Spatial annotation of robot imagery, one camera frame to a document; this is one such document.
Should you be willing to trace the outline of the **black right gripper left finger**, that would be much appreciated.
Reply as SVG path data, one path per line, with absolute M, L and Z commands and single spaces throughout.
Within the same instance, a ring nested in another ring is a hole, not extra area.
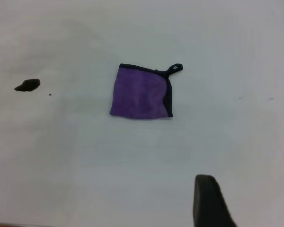
M 195 227 L 235 227 L 220 186 L 211 175 L 195 177 L 193 221 Z

